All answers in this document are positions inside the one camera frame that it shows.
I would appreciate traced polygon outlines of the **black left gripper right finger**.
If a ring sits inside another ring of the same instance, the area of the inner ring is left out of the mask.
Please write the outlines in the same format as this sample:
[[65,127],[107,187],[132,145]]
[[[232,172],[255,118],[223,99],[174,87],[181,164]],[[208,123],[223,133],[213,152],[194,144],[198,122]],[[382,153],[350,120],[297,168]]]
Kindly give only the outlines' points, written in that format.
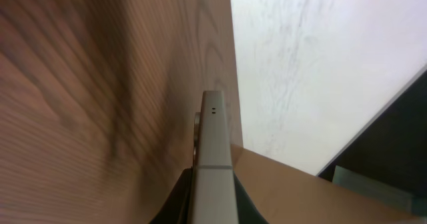
[[246,193],[245,188],[234,173],[234,185],[238,208],[239,224],[268,224],[266,219],[257,210],[256,206]]

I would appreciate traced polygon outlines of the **gold smartphone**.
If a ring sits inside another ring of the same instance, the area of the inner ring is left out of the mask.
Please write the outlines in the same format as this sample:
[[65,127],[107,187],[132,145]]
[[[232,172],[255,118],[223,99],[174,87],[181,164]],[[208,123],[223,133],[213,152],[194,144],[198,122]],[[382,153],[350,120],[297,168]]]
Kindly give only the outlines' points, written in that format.
[[203,92],[187,222],[239,222],[222,91]]

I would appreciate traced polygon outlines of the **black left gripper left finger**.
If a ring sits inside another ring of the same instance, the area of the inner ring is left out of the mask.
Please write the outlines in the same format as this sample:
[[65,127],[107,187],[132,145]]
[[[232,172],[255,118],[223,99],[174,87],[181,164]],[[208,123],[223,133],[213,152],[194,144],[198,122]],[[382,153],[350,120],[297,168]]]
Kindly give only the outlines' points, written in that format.
[[171,193],[149,224],[186,224],[193,169],[184,169]]

